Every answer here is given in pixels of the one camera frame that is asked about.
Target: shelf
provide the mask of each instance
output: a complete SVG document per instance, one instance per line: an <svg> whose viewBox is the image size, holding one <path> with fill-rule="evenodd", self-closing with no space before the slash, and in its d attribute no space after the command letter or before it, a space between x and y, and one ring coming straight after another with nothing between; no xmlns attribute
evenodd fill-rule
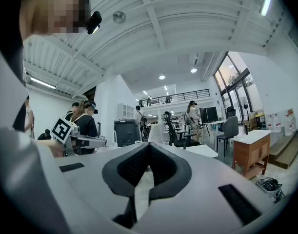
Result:
<svg viewBox="0 0 298 234"><path fill-rule="evenodd" d="M265 169L265 168L263 168L263 167L260 167L260 166L258 166L258 165L254 165L252 168L250 168L250 169L247 171L245 177L246 177L247 179L250 179L250 178L256 176L257 174L259 174L260 172L262 172L262 170L264 170L264 169Z"/></svg>

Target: floor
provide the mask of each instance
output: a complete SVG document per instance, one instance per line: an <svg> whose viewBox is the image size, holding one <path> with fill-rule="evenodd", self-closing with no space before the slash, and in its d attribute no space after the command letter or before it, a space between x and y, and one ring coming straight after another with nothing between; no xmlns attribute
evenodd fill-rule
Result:
<svg viewBox="0 0 298 234"><path fill-rule="evenodd" d="M239 131L240 134L242 134L243 128L240 127ZM210 148L214 149L214 140L211 131L210 137L207 132L204 132L203 144L206 144ZM231 167L233 160L233 147L228 146L228 149L226 150L226 157L224 157L223 141L219 142L218 157L216 159ZM237 166L236 171L241 173L242 169ZM251 182L256 183L259 179L267 176L275 178L280 184L282 184L282 191L285 195L293 193L298 185L298 155L291 167L287 170L268 163L265 175L260 174L256 177L253 177ZM153 187L154 180L152 172L145 172L135 189L135 203L138 219L141 218L148 208L149 190Z"/></svg>

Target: wooden stair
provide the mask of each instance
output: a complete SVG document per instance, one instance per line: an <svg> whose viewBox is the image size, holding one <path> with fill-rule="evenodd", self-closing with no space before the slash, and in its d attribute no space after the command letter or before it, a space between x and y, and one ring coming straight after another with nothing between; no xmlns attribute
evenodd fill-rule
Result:
<svg viewBox="0 0 298 234"><path fill-rule="evenodd" d="M288 169L298 154L298 132L283 136L271 148L268 162Z"/></svg>

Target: white tabletop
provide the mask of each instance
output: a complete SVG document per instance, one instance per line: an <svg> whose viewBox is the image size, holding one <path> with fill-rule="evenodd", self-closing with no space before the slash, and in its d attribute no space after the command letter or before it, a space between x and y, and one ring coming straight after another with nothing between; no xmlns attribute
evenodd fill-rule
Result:
<svg viewBox="0 0 298 234"><path fill-rule="evenodd" d="M264 138L271 133L271 130L253 130L248 135L240 135L233 138L233 141L241 142L244 144L253 144L254 142Z"/></svg>
<svg viewBox="0 0 298 234"><path fill-rule="evenodd" d="M216 153L213 149L209 148L207 145L188 146L186 147L186 150L189 152L200 154L210 158L214 158L218 156L218 153Z"/></svg>
<svg viewBox="0 0 298 234"><path fill-rule="evenodd" d="M225 123L225 120L218 120L218 121L214 121L214 122L209 122L209 123L204 123L204 124L208 124L208 125L216 125L216 124L222 124Z"/></svg>

